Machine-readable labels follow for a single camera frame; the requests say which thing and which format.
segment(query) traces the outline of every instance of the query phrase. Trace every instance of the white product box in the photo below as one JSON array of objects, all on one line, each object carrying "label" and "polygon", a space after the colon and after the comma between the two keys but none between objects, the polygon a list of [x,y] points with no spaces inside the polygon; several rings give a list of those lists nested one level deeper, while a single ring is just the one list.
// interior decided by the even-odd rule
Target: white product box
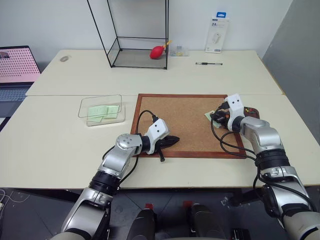
[{"label": "white product box", "polygon": [[229,18],[212,17],[206,40],[206,53],[221,53],[229,25]]}]

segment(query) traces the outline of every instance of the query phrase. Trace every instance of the laptop screen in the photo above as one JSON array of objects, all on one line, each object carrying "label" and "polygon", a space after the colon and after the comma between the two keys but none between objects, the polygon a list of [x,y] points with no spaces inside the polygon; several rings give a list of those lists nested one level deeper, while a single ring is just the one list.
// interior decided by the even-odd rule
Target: laptop screen
[{"label": "laptop screen", "polygon": [[40,76],[28,46],[0,47],[0,84],[34,82]]}]

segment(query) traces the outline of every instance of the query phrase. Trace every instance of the laptop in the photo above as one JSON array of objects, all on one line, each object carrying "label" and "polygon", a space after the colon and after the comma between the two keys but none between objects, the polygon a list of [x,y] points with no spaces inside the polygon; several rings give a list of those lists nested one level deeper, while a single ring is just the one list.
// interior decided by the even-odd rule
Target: laptop
[{"label": "laptop", "polygon": [[0,118],[14,114],[39,76],[29,46],[0,47]]}]

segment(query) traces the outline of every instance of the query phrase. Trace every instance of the pen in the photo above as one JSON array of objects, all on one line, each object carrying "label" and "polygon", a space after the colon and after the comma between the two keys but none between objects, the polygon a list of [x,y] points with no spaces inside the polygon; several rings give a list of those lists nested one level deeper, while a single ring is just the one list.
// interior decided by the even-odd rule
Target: pen
[{"label": "pen", "polygon": [[221,62],[196,62],[198,65],[222,65]]}]

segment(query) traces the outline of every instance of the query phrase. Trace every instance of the keyboard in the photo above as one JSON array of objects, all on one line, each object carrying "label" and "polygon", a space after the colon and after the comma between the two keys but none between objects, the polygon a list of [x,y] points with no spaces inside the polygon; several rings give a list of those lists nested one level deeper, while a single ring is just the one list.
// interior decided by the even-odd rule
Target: keyboard
[{"label": "keyboard", "polygon": [[0,102],[23,101],[28,89],[0,89]]}]

